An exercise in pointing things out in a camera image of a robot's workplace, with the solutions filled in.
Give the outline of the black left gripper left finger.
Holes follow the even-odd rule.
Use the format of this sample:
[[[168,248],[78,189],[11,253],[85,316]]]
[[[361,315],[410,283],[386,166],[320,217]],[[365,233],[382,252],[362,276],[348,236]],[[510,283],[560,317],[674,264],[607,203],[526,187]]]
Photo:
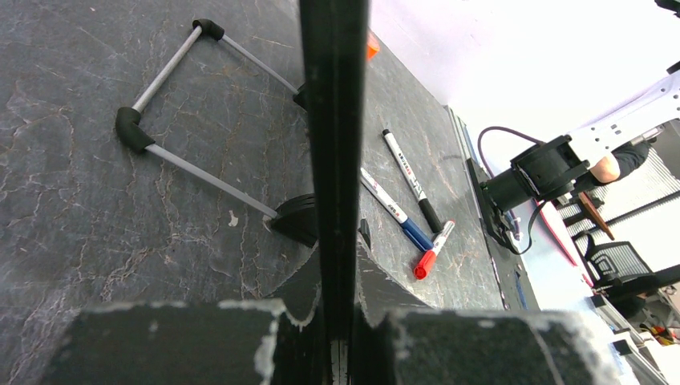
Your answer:
[[[45,384],[321,384],[318,252],[263,299],[82,310]]]

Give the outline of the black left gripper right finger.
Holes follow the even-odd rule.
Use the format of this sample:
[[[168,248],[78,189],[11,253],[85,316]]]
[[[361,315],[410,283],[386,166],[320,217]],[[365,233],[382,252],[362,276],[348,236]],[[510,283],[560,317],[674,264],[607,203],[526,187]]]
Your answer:
[[[353,384],[616,384],[619,366],[571,312],[432,309],[356,244]]]

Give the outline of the white whiteboard black frame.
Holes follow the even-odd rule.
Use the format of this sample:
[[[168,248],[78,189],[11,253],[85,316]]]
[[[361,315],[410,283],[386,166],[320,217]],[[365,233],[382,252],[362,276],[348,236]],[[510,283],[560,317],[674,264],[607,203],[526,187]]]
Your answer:
[[[262,343],[265,384],[356,380],[358,307],[355,303],[358,195],[368,32],[366,1],[299,4],[314,193],[300,208],[287,204],[272,226],[319,245],[319,299],[307,321],[293,319],[282,302],[276,330]]]

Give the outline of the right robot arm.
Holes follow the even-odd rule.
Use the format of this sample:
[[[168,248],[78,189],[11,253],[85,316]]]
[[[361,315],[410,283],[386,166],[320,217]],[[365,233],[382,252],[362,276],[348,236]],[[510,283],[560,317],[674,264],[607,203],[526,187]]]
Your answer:
[[[658,127],[679,118],[679,66],[608,115],[510,160],[508,170],[480,183],[484,202],[504,213],[526,201],[551,201],[573,190],[573,182],[606,153],[654,138]]]

